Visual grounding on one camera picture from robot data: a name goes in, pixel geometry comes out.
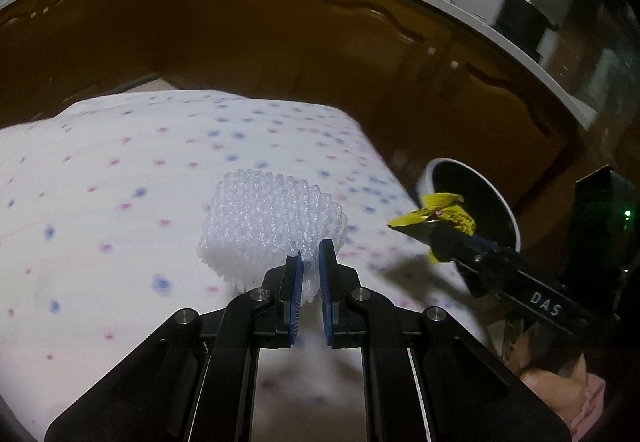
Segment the person hand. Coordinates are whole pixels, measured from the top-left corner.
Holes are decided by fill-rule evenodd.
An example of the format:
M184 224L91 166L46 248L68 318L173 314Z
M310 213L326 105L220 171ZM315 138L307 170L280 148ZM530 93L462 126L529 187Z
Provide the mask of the person hand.
M603 414L606 382L588 372L583 354L567 376L530 368L520 381L566 423L573 441L581 441Z

